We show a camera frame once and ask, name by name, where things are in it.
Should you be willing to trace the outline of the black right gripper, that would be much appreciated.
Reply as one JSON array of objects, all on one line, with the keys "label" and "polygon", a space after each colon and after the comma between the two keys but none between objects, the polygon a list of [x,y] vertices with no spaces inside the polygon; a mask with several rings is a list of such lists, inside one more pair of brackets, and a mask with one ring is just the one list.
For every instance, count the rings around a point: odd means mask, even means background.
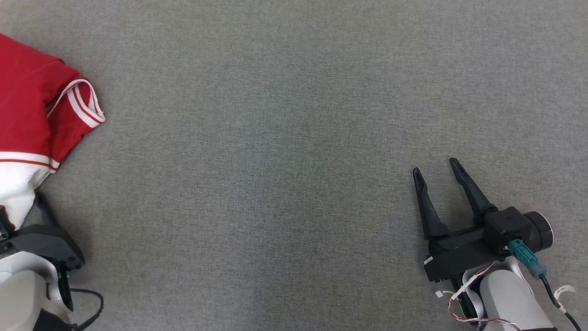
[{"label": "black right gripper", "polygon": [[[474,224],[481,226],[485,215],[497,211],[497,207],[479,189],[458,159],[450,158],[449,164],[457,182],[464,189],[473,212]],[[444,281],[502,257],[503,239],[492,237],[483,227],[449,232],[435,211],[420,169],[414,168],[412,175],[424,239],[428,241],[429,257],[424,262],[424,270],[429,281]]]}]

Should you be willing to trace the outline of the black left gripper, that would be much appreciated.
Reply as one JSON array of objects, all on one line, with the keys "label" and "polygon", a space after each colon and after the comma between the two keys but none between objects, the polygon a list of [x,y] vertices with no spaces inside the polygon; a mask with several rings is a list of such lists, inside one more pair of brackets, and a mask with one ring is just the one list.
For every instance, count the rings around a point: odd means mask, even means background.
[{"label": "black left gripper", "polygon": [[32,271],[47,284],[48,299],[73,311],[68,273],[85,265],[79,245],[61,228],[50,202],[42,192],[35,193],[31,225],[13,231],[6,208],[0,206],[1,282],[16,273]]}]

